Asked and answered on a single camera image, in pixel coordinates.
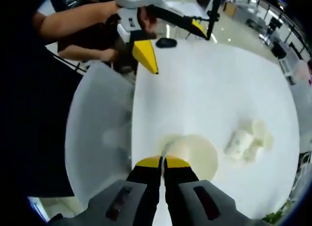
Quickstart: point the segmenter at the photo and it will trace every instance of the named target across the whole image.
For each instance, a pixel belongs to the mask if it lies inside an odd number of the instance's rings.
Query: floor
[[[181,2],[190,2],[195,0],[176,0]],[[54,13],[54,9],[49,0],[47,0],[40,10],[45,15],[50,15]],[[238,23],[232,20],[230,17],[225,15],[222,11],[222,7],[219,9],[220,21],[214,26],[211,41],[215,43],[223,43],[226,45],[236,46],[238,48],[245,49],[247,51],[253,52],[259,56],[264,57],[268,61],[278,64],[277,59],[273,56],[270,50],[261,42],[258,38],[258,33],[253,29],[247,27],[244,24]],[[176,38],[185,38],[188,32],[184,30],[179,30],[176,32],[175,27],[166,25],[160,22],[156,28],[156,33],[159,37],[170,36]],[[195,37],[190,36],[188,38],[190,41],[194,40]],[[57,54],[57,44],[53,43],[47,45],[47,48]],[[74,65],[77,65],[77,61],[69,61]],[[56,199],[40,199],[40,203],[46,210],[49,218],[53,217],[57,213],[63,213],[65,216],[77,215],[82,211],[80,204],[77,202],[75,197],[69,198],[56,198]]]

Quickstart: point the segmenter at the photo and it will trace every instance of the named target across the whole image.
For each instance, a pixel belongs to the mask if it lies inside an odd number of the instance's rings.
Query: person
[[[108,2],[112,0],[80,0],[78,5],[84,6],[97,2]],[[153,21],[147,14],[145,8],[141,8],[140,18],[144,22],[145,29],[150,33],[154,33],[156,18]],[[117,72],[125,73],[122,69],[129,65],[136,69],[136,61],[131,53],[127,52],[126,45],[122,43],[117,32],[117,23],[105,26],[103,23],[97,23],[85,29],[79,30],[69,36],[62,38],[58,42],[58,55],[64,59],[87,62],[88,60],[101,60],[111,66],[114,62],[114,69]]]
[[[105,22],[115,1],[54,13],[37,12],[44,0],[14,0],[4,17],[1,147],[23,195],[72,196],[65,168],[66,120],[81,75],[54,58],[45,45]]]

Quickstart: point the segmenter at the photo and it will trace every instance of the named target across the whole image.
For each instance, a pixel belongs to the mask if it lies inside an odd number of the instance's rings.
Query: computer mouse
[[[177,41],[173,38],[160,38],[156,42],[156,47],[159,48],[171,48],[171,47],[176,47]]]

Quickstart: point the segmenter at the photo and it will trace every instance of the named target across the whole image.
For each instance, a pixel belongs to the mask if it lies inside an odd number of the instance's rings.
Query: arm
[[[33,24],[45,40],[54,41],[96,23],[105,22],[117,11],[115,1],[87,4],[48,17],[37,12],[33,17]]]
[[[64,50],[60,51],[58,55],[64,59],[85,61],[91,59],[100,59],[101,51],[70,45]]]

